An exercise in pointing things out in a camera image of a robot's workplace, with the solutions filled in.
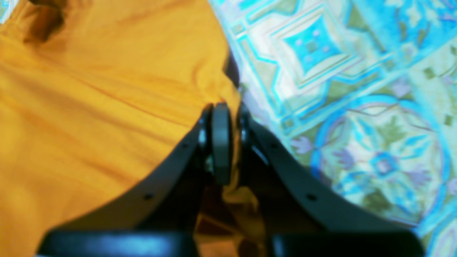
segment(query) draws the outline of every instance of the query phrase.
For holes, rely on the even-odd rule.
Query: yellow fabric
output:
[[[1,257],[144,178],[206,103],[239,105],[205,0],[32,2],[0,26]]]

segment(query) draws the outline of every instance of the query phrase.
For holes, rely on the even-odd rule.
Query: black bracket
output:
[[[240,185],[260,202],[269,256],[424,255],[410,230],[350,204],[315,179],[243,105],[238,127]],[[154,172],[104,207],[48,232],[39,256],[199,256],[192,233],[205,188],[230,182],[231,133],[227,106],[208,105]]]

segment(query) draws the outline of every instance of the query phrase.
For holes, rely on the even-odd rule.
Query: screw hole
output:
[[[153,193],[147,193],[147,194],[145,194],[145,195],[143,196],[143,199],[144,199],[145,201],[149,201],[149,200],[151,200],[152,198],[154,198],[154,194],[153,194]]]
[[[313,201],[313,202],[317,201],[317,196],[315,196],[311,193],[307,194],[306,198],[308,198],[308,200]]]

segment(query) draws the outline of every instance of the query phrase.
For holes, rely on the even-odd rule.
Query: orange cloth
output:
[[[205,0],[31,2],[0,26],[1,257],[143,179],[206,103],[240,101]]]

